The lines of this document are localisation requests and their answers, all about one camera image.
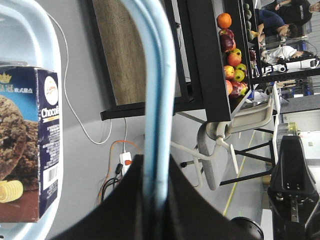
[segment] black shelf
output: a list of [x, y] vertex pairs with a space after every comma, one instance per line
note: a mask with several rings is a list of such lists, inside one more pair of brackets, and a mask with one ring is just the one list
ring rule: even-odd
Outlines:
[[[243, 3], [248, 3], [252, 12], [251, 29], [257, 31], [252, 0], [177, 0], [180, 20], [178, 29], [171, 0], [164, 0], [163, 2], [174, 38], [177, 77], [182, 95], [175, 98], [175, 113], [205, 109], [208, 122], [230, 121], [258, 83], [272, 82], [275, 81], [275, 78], [276, 81], [283, 81], [294, 75], [291, 72], [253, 78], [249, 48], [254, 47], [260, 69], [259, 44], [257, 38], [248, 42], [243, 9]], [[232, 17], [230, 29], [235, 35], [237, 48], [241, 49], [242, 63], [247, 66], [248, 71], [248, 77], [244, 81], [248, 84], [249, 90], [245, 96], [238, 98], [229, 97], [226, 90], [224, 74], [226, 56], [221, 52], [220, 28], [217, 26], [217, 16], [222, 11], [230, 13]], [[179, 31], [182, 31], [184, 39], [189, 69], [188, 77], [190, 77], [188, 82], [186, 82], [186, 76], [184, 76], [185, 71], [178, 39]], [[315, 69], [305, 70], [297, 74], [310, 76], [315, 71]], [[110, 108], [101, 112], [101, 119], [133, 117], [144, 114], [144, 102], [125, 105], [115, 105], [111, 102]]]

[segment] apple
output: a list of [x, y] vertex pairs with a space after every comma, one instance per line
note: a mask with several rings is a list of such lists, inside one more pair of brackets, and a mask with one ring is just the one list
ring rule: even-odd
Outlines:
[[229, 80], [225, 80], [225, 85], [226, 85], [227, 93], [228, 93], [228, 95], [230, 95], [230, 93], [232, 92], [234, 87], [232, 86], [232, 84]]
[[235, 69], [234, 69], [233, 66], [225, 65], [225, 66], [223, 66], [223, 69], [224, 69], [225, 78], [227, 80], [234, 79], [234, 77], [235, 77]]
[[240, 63], [237, 66], [235, 66], [235, 69], [247, 70], [247, 66], [243, 63]]
[[241, 55], [239, 55], [237, 52], [230, 52], [226, 61], [228, 65], [236, 67], [241, 63]]
[[232, 38], [232, 39], [235, 38], [234, 33], [233, 33], [230, 29], [228, 29], [228, 28], [224, 28], [224, 29], [221, 29], [221, 30], [219, 31], [219, 35], [220, 35], [220, 36], [221, 36], [221, 35], [224, 35], [224, 34], [228, 35], [228, 36], [229, 36], [230, 38]]
[[246, 91], [248, 90], [248, 85], [245, 82], [240, 82], [242, 89], [240, 91], [240, 95], [244, 96], [246, 95]]
[[237, 82], [241, 82], [243, 79], [245, 79], [245, 72], [241, 69], [234, 70], [234, 80]]
[[220, 35], [220, 46], [221, 51], [224, 53], [230, 52], [236, 48], [236, 42], [229, 35], [223, 34]]
[[238, 54], [240, 55], [240, 57], [242, 57], [242, 53], [241, 53], [241, 50], [239, 48], [235, 48], [231, 51], [231, 53], [235, 53], [235, 54]]
[[230, 81], [231, 85], [232, 85], [232, 91], [230, 93], [230, 97], [232, 98], [237, 98], [239, 96], [241, 96], [241, 90], [244, 88], [242, 84], [240, 84], [240, 82], [237, 81]]

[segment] crown logo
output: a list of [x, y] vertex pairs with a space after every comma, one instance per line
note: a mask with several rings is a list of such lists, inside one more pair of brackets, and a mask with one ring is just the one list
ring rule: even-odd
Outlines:
[[0, 83], [2, 84], [8, 84], [11, 80], [12, 76], [7, 75], [5, 72], [3, 74], [0, 74]]

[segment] white cable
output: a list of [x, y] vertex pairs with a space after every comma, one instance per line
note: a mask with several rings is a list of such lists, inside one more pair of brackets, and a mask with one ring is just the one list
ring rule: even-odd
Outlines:
[[126, 153], [126, 140], [127, 140], [127, 134], [128, 134], [128, 124], [127, 124], [127, 119], [124, 117], [124, 124], [125, 124], [125, 133], [124, 133], [124, 142], [123, 142], [123, 152]]
[[47, 12], [46, 13], [49, 18], [56, 24], [56, 26], [59, 28], [61, 34], [62, 34], [62, 37], [63, 37], [63, 40], [64, 40], [64, 45], [65, 45], [65, 50], [66, 50], [66, 65], [65, 65], [65, 70], [64, 70], [64, 75], [63, 75], [63, 91], [64, 91], [64, 96], [65, 96], [65, 99], [66, 99], [66, 102], [68, 103], [73, 115], [75, 116], [75, 118], [77, 119], [77, 121], [79, 122], [84, 134], [87, 136], [87, 138], [94, 144], [97, 144], [97, 145], [101, 145], [101, 144], [104, 144], [110, 137], [111, 135], [111, 130], [112, 130], [112, 120], [110, 119], [110, 130], [109, 130], [109, 134], [107, 136], [107, 138], [104, 140], [104, 141], [101, 141], [101, 142], [96, 142], [94, 141], [90, 136], [89, 134], [87, 133], [86, 129], [85, 129], [85, 126], [83, 125], [83, 123], [81, 122], [81, 120], [79, 119], [78, 115], [76, 114], [74, 108], [72, 107], [70, 101], [69, 101], [69, 98], [68, 98], [68, 95], [67, 95], [67, 90], [66, 90], [66, 79], [67, 79], [67, 72], [68, 72], [68, 66], [69, 66], [69, 49], [68, 49], [68, 43], [67, 43], [67, 39], [66, 39], [66, 35], [64, 33], [64, 31], [62, 30], [61, 26], [59, 25], [59, 23]]

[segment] power strip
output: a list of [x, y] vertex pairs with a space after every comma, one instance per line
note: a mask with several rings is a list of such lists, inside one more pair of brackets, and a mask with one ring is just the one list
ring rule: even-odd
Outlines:
[[120, 163], [123, 166], [121, 170], [122, 176], [124, 176], [132, 163], [131, 153], [129, 151], [120, 153], [119, 158], [120, 158]]

